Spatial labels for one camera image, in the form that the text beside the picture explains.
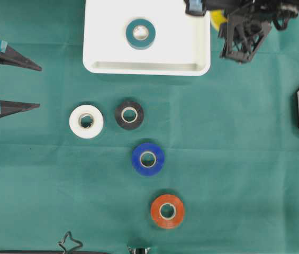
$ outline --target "green cloth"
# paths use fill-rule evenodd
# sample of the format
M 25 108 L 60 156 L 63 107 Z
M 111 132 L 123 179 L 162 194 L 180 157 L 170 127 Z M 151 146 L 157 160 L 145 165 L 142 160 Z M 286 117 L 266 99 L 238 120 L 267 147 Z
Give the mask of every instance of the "green cloth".
M 84 250 L 110 253 L 127 244 L 153 254 L 299 253 L 299 18 L 273 29 L 247 65 L 219 59 L 212 29 L 202 77 L 96 75 L 82 63 L 84 10 L 79 0 L 0 0 L 0 39 L 43 68 L 0 66 L 0 99 L 41 103 L 0 119 L 0 250 L 60 250 L 71 230 Z M 146 115 L 134 131 L 114 118 L 128 97 Z M 87 102 L 105 118 L 91 140 L 68 124 Z M 148 178 L 131 163 L 145 141 L 166 155 Z M 151 220 L 162 193 L 185 204 L 176 229 Z

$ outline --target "electrical tape roll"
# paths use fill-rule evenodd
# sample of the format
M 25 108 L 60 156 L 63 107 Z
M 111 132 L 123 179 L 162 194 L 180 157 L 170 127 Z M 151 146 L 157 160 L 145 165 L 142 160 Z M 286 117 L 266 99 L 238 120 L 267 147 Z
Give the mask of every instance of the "electrical tape roll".
M 82 118 L 89 116 L 93 122 L 88 127 L 81 125 Z M 92 139 L 100 134 L 103 128 L 103 116 L 94 106 L 82 105 L 73 110 L 69 117 L 69 126 L 73 133 L 83 139 Z
M 124 113 L 127 110 L 132 110 L 135 112 L 134 120 L 127 121 L 124 118 Z M 138 128 L 141 125 L 144 119 L 144 112 L 139 103 L 133 101 L 125 101 L 116 108 L 115 119 L 120 127 L 130 131 Z
M 139 27 L 145 27 L 147 29 L 148 35 L 142 40 L 134 37 L 134 30 Z M 144 50 L 149 48 L 155 40 L 156 31 L 155 27 L 151 22 L 144 19 L 137 19 L 132 21 L 126 29 L 126 38 L 131 47 L 137 50 Z
M 174 208 L 174 213 L 170 218 L 164 217 L 161 213 L 161 209 L 164 205 L 170 205 Z M 165 194 L 154 200 L 151 205 L 150 213 L 157 226 L 163 229 L 173 229 L 183 222 L 185 207 L 177 196 Z
M 146 153 L 152 154 L 155 158 L 154 164 L 149 167 L 145 166 L 141 161 L 141 157 Z M 132 163 L 139 174 L 143 176 L 153 176 L 162 170 L 165 163 L 165 154 L 156 144 L 143 143 L 134 149 Z

